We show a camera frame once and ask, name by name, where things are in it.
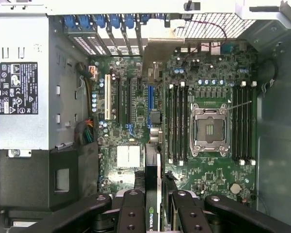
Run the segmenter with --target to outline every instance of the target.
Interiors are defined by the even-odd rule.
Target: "cpu socket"
[[[192,104],[190,117],[190,148],[196,157],[200,152],[220,152],[225,157],[229,150],[229,114],[226,104],[221,108],[199,108]]]

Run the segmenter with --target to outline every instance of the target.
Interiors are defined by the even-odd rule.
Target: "power supply label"
[[[0,115],[38,114],[38,63],[0,63]]]

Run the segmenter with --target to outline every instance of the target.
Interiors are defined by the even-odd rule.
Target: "red wire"
[[[220,47],[221,45],[223,45],[224,43],[226,43],[226,41],[227,41],[227,34],[226,34],[226,32],[224,31],[224,29],[223,29],[220,25],[215,24],[215,23],[211,23],[211,22],[207,22],[207,21],[199,21],[199,20],[191,20],[190,22],[194,22],[194,23],[203,23],[203,24],[211,24],[211,25],[213,25],[213,26],[216,26],[216,27],[220,28],[221,31],[223,32],[224,37],[225,37],[225,40],[224,40],[224,42],[223,42],[222,44],[220,44],[220,45],[215,45],[215,46],[209,46],[209,45],[203,45],[203,46],[205,46],[205,47],[209,47],[209,48],[215,48],[215,47]],[[192,52],[190,52],[190,53],[185,57],[185,59],[184,59],[183,62],[185,62],[185,61],[188,59],[188,57],[191,56],[191,55],[193,54],[193,52],[195,52],[195,51],[197,50],[197,48],[198,48],[198,47],[196,47]]]

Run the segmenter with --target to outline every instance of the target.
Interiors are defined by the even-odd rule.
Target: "green circuit board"
[[[188,53],[175,53],[168,61],[163,71],[163,80],[160,85],[154,86],[154,108],[161,111],[163,116],[162,130],[164,141],[162,145],[163,163],[165,171],[172,171],[176,177],[179,189],[191,190],[203,198],[209,194],[225,194],[236,199],[229,187],[237,183],[242,188],[239,195],[246,199],[250,190],[255,187],[255,167],[251,165],[240,166],[233,157],[233,152],[248,150],[255,158],[255,124],[256,124],[256,92],[250,88],[250,80],[255,78],[256,51],[248,49],[239,51],[234,46],[230,52],[221,55],[210,55],[209,52],[198,52],[186,59]],[[93,94],[96,94],[96,111],[94,119],[99,125],[97,141],[99,144],[99,190],[105,193],[116,193],[121,189],[131,189],[134,186],[134,172],[144,170],[144,143],[149,141],[148,119],[148,86],[147,78],[142,78],[142,59],[131,58],[95,58],[92,61],[99,71],[98,80],[93,84]],[[105,120],[105,75],[111,76],[111,111],[112,119]],[[252,102],[244,107],[229,110],[230,150],[225,157],[219,152],[200,152],[193,156],[188,141],[182,142],[186,156],[177,161],[171,161],[170,145],[175,141],[170,129],[170,89],[179,86],[181,82],[186,87],[184,102],[187,114],[192,104],[197,103],[200,108],[215,109],[226,104],[227,108],[241,104],[245,100],[243,90],[239,91],[241,82],[245,81],[247,89],[251,90]],[[251,115],[252,128],[247,129],[250,140],[243,139],[240,145],[251,143],[244,148],[235,147],[233,140],[237,140],[238,131],[235,132],[236,116],[246,109]],[[190,136],[190,124],[187,121],[187,137]],[[139,146],[140,165],[138,167],[118,166],[118,146]]]

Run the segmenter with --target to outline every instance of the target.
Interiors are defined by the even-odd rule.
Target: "motherboard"
[[[161,148],[178,189],[250,203],[255,188],[256,51],[228,45],[174,51],[162,80],[148,85],[142,58],[93,58],[99,190],[134,188],[145,144]]]

